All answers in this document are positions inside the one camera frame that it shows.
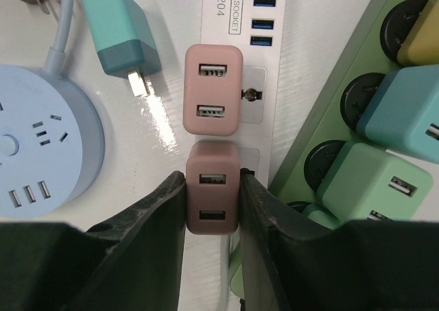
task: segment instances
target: pink charger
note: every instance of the pink charger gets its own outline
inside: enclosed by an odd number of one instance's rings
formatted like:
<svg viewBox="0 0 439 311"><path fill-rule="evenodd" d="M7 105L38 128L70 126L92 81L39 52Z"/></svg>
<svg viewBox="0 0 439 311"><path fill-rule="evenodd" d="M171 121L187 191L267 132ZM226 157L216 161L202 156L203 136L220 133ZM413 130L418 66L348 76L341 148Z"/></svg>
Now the pink charger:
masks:
<svg viewBox="0 0 439 311"><path fill-rule="evenodd" d="M183 126L195 135L231 136L238 129L243 69L232 45L192 45L186 52Z"/></svg>
<svg viewBox="0 0 439 311"><path fill-rule="evenodd" d="M238 228L239 156L228 142L201 141L186 164L187 228L194 234L230 234Z"/></svg>

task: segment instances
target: teal charger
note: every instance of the teal charger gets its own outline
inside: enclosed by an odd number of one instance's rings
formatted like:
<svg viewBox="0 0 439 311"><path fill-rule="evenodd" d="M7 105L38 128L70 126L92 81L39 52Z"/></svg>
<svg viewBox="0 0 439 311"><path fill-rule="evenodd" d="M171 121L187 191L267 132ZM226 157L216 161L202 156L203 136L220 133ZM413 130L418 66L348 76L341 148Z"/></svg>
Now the teal charger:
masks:
<svg viewBox="0 0 439 311"><path fill-rule="evenodd" d="M357 132L397 152L439 163L439 65L388 74L358 121Z"/></svg>
<svg viewBox="0 0 439 311"><path fill-rule="evenodd" d="M147 85L145 82L139 86L139 80L144 81L144 76L161 70L142 8L134 0L84 0L83 3L104 72L128 78L134 94L142 94Z"/></svg>

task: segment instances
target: usb port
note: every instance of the usb port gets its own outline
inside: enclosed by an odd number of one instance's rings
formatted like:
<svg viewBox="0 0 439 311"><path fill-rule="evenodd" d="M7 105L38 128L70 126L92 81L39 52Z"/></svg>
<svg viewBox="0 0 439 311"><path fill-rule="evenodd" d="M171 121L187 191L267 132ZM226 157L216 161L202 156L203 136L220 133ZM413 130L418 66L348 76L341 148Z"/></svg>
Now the usb port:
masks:
<svg viewBox="0 0 439 311"><path fill-rule="evenodd" d="M197 106L197 116L198 117L224 117L224 107L223 106Z"/></svg>
<svg viewBox="0 0 439 311"><path fill-rule="evenodd" d="M385 217L383 214L380 214L378 211L372 210L368 216L368 220L391 220L391 219Z"/></svg>
<svg viewBox="0 0 439 311"><path fill-rule="evenodd" d="M253 19L252 28L257 30L273 30L274 21L267 19Z"/></svg>
<svg viewBox="0 0 439 311"><path fill-rule="evenodd" d="M439 127L435 124L430 124L430 127L425 132L430 137L433 137L434 139L439 141Z"/></svg>
<svg viewBox="0 0 439 311"><path fill-rule="evenodd" d="M226 76L226 73L227 65L200 64L200 68L198 69L199 76L218 76L221 78Z"/></svg>
<svg viewBox="0 0 439 311"><path fill-rule="evenodd" d="M226 184L226 175L200 175L200 184Z"/></svg>
<svg viewBox="0 0 439 311"><path fill-rule="evenodd" d="M271 47L273 44L273 38L271 36L252 36L250 38L250 44Z"/></svg>
<svg viewBox="0 0 439 311"><path fill-rule="evenodd" d="M413 185L399 179L398 177L393 176L392 180L389 183L389 186L400 193L404 193L406 196L412 196L416 191L416 188Z"/></svg>
<svg viewBox="0 0 439 311"><path fill-rule="evenodd" d="M207 211L200 210L200 219L201 220L225 220L226 212L225 211Z"/></svg>
<svg viewBox="0 0 439 311"><path fill-rule="evenodd" d="M276 6L276 0L253 0L253 6L274 8Z"/></svg>

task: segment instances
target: socket hole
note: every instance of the socket hole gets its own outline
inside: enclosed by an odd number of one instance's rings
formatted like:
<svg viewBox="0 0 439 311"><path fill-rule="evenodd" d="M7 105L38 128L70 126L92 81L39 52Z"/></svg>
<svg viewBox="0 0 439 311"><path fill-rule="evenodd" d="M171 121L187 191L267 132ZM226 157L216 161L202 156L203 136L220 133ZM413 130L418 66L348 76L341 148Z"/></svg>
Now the socket hole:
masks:
<svg viewBox="0 0 439 311"><path fill-rule="evenodd" d="M26 192L26 196L29 199L29 202L30 203L36 202L35 195L34 195L32 189L30 188L30 186L29 185L25 186L24 189L25 189L25 192Z"/></svg>
<svg viewBox="0 0 439 311"><path fill-rule="evenodd" d="M60 142L62 143L67 138L67 136L69 136L68 133L63 134L63 136L60 139Z"/></svg>
<svg viewBox="0 0 439 311"><path fill-rule="evenodd" d="M41 193L43 194L44 199L50 198L50 192L47 188L47 184L44 181L38 182L38 186L40 187Z"/></svg>
<svg viewBox="0 0 439 311"><path fill-rule="evenodd" d="M19 199L19 195L16 193L16 191L15 190L9 191L9 195L10 195L10 197L12 199L12 202L14 203L14 206L16 208L21 207L21 202L20 202L20 199Z"/></svg>
<svg viewBox="0 0 439 311"><path fill-rule="evenodd" d="M95 233L95 232L104 232L112 229L112 225L108 223L99 223L96 225L93 225L87 232L88 233Z"/></svg>

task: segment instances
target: green power strip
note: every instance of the green power strip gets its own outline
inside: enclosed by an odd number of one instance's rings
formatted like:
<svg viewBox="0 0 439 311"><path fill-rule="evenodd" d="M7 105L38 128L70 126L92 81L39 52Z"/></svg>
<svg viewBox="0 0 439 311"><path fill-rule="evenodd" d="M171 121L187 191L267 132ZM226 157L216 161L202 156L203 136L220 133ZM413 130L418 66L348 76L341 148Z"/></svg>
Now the green power strip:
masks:
<svg viewBox="0 0 439 311"><path fill-rule="evenodd" d="M303 174L305 160L313 148L333 139L362 141L342 119L341 96L351 81L363 74L387 74L399 68L384 54L380 43L380 30L389 11L403 1L405 0L372 0L364 12L270 186L273 195L284 203L318 200ZM238 265L240 263L241 254L232 255L230 288L243 299L244 285L242 269Z"/></svg>

